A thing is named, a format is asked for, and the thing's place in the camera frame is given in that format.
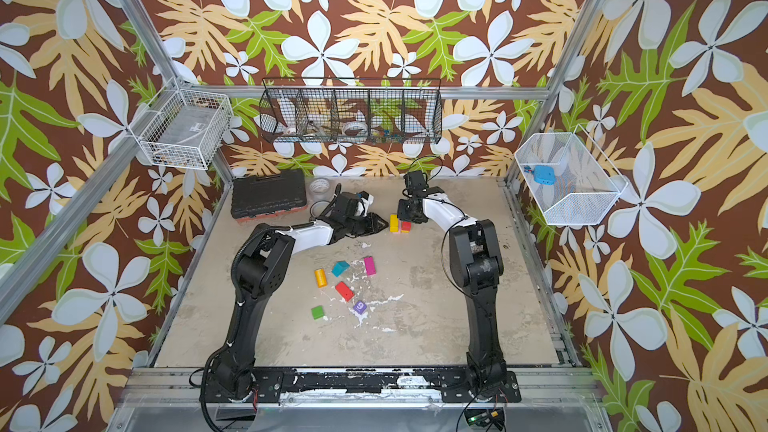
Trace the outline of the yellow arch block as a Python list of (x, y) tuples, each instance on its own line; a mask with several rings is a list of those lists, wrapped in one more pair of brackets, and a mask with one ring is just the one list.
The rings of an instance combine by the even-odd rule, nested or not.
[(400, 221), (396, 214), (391, 214), (389, 218), (389, 231), (391, 233), (400, 232)]

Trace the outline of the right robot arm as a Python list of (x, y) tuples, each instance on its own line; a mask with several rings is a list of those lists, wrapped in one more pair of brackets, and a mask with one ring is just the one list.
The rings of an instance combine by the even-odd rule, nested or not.
[(496, 300), (504, 272), (495, 225), (466, 214), (444, 192), (403, 193), (398, 218), (416, 224), (435, 222), (444, 231), (450, 281), (465, 297), (469, 326), (467, 380), (475, 394), (488, 394), (507, 382), (500, 345)]

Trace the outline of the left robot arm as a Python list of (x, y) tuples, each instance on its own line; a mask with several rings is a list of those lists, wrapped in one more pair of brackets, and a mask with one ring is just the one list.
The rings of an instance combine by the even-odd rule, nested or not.
[(224, 344), (203, 366), (200, 398), (205, 402), (241, 402), (251, 394), (258, 331), (294, 254), (344, 238), (375, 235), (387, 228), (388, 221), (376, 213), (340, 222), (318, 218), (295, 226), (257, 225), (231, 265), (235, 305)]

